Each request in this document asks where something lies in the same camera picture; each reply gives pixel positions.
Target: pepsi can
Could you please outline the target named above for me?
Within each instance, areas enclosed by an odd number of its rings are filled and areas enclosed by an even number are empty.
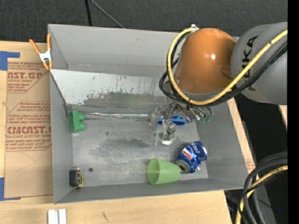
[[[195,141],[184,147],[176,164],[179,166],[181,173],[194,173],[200,170],[201,162],[206,159],[206,148],[200,141]]]

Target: gray bin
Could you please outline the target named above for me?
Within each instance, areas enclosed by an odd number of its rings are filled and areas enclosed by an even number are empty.
[[[169,146],[155,145],[148,119],[170,100],[159,90],[169,46],[177,35],[133,29],[50,24],[54,203],[241,189],[248,174],[227,103],[213,107],[207,124],[177,127]],[[71,133],[68,110],[139,114],[136,118],[85,115],[86,130]],[[175,162],[183,147],[200,140],[208,152],[201,170],[177,182],[151,185],[151,158]],[[69,171],[84,185],[73,189]]]

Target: black floor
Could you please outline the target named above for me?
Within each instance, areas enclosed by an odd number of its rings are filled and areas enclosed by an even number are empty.
[[[241,36],[252,27],[288,21],[288,0],[94,0],[125,28],[181,31],[222,29]],[[95,27],[119,27],[89,3]],[[49,23],[88,26],[84,0],[0,0],[0,40],[45,42]],[[256,160],[287,149],[287,132],[276,105],[236,97]],[[267,187],[277,223],[288,223],[287,176]],[[238,192],[228,196],[238,197]]]

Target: green cup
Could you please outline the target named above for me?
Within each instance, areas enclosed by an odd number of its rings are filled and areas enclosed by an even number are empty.
[[[153,158],[148,164],[148,180],[151,184],[162,184],[178,180],[180,170],[178,165]]]

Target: table surface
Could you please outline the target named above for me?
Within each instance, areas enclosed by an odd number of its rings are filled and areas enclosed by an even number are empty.
[[[38,44],[41,51],[46,44]],[[18,51],[26,55],[29,42],[0,42],[1,51]],[[0,102],[6,103],[7,72],[0,71]],[[248,170],[255,165],[234,99],[228,101],[235,129]],[[5,136],[5,109],[0,106],[0,137]],[[286,117],[286,106],[281,107]],[[4,175],[5,140],[0,140],[0,177]],[[47,211],[66,209],[68,224],[101,223],[232,223],[223,190],[179,195],[139,197],[80,203],[53,204],[53,196],[26,197],[0,202],[2,223],[47,223]]]

